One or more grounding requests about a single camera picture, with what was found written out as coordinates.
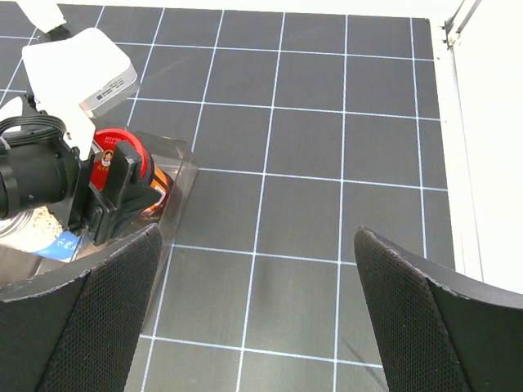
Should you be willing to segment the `black grid mat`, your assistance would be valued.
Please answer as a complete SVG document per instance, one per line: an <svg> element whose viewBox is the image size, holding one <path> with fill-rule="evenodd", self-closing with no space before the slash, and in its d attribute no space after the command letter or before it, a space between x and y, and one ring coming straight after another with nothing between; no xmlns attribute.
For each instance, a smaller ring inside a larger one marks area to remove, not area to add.
<svg viewBox="0 0 523 392"><path fill-rule="evenodd" d="M200 167L127 390L386 390L355 232L454 266L430 22L61 10L141 77L107 121Z"/></svg>

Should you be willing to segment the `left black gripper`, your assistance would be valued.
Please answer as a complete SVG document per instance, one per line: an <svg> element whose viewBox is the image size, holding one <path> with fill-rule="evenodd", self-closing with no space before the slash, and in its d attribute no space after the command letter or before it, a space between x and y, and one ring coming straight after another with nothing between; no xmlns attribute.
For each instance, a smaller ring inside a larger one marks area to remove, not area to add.
<svg viewBox="0 0 523 392"><path fill-rule="evenodd" d="M90 180L93 161L65 143L65 125L38 111L32 96L1 108L1 220L46 207L65 231L101 245L118 237L118 221L134 221L160 193L141 181L141 157L128 141L114 149L105 196Z"/></svg>

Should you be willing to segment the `right aluminium frame post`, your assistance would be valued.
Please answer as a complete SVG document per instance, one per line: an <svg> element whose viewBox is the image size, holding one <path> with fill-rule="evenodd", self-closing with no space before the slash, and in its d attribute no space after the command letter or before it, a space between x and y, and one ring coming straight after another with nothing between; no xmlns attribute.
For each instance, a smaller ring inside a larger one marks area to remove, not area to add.
<svg viewBox="0 0 523 392"><path fill-rule="evenodd" d="M481 3L481 0L462 0L456 12L445 21L444 31L447 47L452 47L458 41L465 26Z"/></svg>

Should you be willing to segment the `blue-label spice jar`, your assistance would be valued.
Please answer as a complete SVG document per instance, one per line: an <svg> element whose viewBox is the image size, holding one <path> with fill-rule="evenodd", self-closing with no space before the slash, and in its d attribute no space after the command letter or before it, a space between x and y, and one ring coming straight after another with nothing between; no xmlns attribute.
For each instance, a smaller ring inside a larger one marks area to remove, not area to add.
<svg viewBox="0 0 523 392"><path fill-rule="evenodd" d="M65 231L46 207L1 220L1 245L4 247L70 262L76 257L80 243L81 238Z"/></svg>

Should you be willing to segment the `clear acrylic organizer rack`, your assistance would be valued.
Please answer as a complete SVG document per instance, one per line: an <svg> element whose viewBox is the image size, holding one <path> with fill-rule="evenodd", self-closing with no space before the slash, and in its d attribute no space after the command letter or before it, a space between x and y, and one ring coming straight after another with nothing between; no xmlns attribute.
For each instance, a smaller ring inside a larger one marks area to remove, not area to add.
<svg viewBox="0 0 523 392"><path fill-rule="evenodd" d="M62 252L67 257L63 260L57 259L52 252L49 256L40 256L2 246L1 284L3 286L37 274L44 274L64 266L68 262L100 252L148 224L156 223L163 236L159 267L151 292L152 297L157 295L168 263L170 247L176 237L177 227L199 168L194 162L190 147L183 140L155 136L140 131L134 132L133 135L152 154L155 167L162 172L159 174L157 187L163 195L163 199L158 206L139 215L117 238L100 246L94 245L86 237L66 238L64 243L66 249Z"/></svg>

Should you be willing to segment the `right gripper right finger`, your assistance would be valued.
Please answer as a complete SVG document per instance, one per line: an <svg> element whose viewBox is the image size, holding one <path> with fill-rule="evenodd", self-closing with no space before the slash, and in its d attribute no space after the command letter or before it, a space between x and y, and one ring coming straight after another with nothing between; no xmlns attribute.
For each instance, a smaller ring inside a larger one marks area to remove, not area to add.
<svg viewBox="0 0 523 392"><path fill-rule="evenodd" d="M355 261L391 391L520 391L522 295L365 227Z"/></svg>

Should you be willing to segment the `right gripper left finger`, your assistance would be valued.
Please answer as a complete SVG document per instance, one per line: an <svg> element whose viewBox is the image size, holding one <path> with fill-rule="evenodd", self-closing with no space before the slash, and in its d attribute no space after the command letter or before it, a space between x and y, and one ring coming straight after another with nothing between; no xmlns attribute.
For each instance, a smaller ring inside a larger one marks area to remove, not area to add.
<svg viewBox="0 0 523 392"><path fill-rule="evenodd" d="M159 266L151 224L1 288L3 391L122 391Z"/></svg>

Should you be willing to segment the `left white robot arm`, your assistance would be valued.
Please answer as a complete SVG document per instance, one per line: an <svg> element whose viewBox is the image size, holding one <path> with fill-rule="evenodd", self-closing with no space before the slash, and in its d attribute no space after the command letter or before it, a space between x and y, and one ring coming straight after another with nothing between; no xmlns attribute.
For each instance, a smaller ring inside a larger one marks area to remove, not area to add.
<svg viewBox="0 0 523 392"><path fill-rule="evenodd" d="M73 32L55 2L22 1L40 30L24 47L28 93L1 109L1 235L43 209L94 245L163 201L159 169L138 137L95 121L140 87L130 58L97 28Z"/></svg>

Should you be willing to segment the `red-lid sauce jar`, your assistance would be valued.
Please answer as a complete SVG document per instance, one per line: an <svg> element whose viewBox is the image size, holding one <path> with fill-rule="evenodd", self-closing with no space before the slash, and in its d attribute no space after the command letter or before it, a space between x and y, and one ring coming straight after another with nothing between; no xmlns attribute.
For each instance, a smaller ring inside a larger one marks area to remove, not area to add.
<svg viewBox="0 0 523 392"><path fill-rule="evenodd" d="M114 149L118 142L128 141L141 157L141 181L160 193L159 200L141 212L145 219L160 218L173 187L173 179L162 169L156 167L152 155L142 141L131 132L122 128L106 128L96 131L94 142L101 150L101 157L96 159L91 174L91 183L98 190L103 190L107 180Z"/></svg>

